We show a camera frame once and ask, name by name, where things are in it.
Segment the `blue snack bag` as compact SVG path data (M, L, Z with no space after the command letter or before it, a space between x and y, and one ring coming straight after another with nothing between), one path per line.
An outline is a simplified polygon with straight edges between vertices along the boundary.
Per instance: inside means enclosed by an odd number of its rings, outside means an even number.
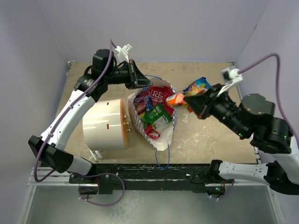
M205 77L201 77L193 81L186 89L183 90L183 96L193 96L205 93L209 90L211 85Z

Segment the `orange snack bag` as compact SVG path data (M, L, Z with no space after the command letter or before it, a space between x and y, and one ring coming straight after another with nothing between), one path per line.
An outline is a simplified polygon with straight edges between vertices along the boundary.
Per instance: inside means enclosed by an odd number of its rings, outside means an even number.
M176 107L188 107L188 104L184 101L185 94L177 93L172 96L169 96L165 102L168 107L176 108Z

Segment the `magenta red snack bag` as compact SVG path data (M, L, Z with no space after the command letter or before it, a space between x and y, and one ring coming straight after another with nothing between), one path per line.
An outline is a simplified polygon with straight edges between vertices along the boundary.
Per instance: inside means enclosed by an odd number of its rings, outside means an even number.
M166 105L166 99L174 94L172 89L168 86L152 86L148 88L148 91L152 100L152 105Z

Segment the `blue checkered paper bag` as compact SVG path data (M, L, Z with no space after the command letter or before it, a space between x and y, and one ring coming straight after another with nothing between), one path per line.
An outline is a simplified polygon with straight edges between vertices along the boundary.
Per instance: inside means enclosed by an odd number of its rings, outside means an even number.
M153 83L150 87L142 87L136 93L128 96L130 120L135 129L152 145L158 167L165 170L169 167L158 161L158 152L164 150L170 154L173 131L177 125L177 110L166 104L166 98L177 93L177 90L167 80L148 75Z

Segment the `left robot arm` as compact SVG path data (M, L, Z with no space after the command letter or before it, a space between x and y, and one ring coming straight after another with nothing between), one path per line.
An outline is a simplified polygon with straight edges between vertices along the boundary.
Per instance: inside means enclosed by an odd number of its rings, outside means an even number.
M40 135L31 136L28 145L41 162L59 173L78 173L80 178L91 183L96 178L93 164L78 158L64 149L79 121L108 90L110 84L125 84L126 88L150 87L153 83L137 68L128 54L132 46L117 46L117 54L109 49L99 49L93 55L92 65L77 80L70 99L52 124Z

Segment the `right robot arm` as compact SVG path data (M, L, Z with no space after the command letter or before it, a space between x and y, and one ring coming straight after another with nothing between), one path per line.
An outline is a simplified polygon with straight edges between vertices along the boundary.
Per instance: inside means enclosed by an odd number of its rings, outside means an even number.
M295 148L295 134L284 119L274 117L275 104L251 93L236 105L227 92L220 92L221 88L221 84L213 85L205 92L185 96L184 101L198 119L215 117L241 140L250 139L253 147L270 154L274 162L249 165L212 160L208 179L259 182L278 193L298 195L299 151Z

